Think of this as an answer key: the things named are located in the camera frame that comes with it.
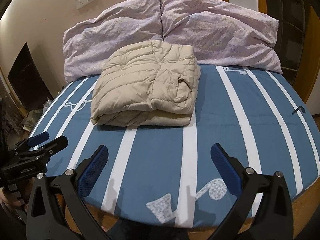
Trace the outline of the person's left hand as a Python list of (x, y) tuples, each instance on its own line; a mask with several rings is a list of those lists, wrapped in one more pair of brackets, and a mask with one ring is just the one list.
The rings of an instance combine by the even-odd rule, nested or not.
[(1, 187), (1, 204), (6, 206), (9, 210), (26, 210), (28, 205), (22, 204), (14, 195), (7, 193), (3, 187)]

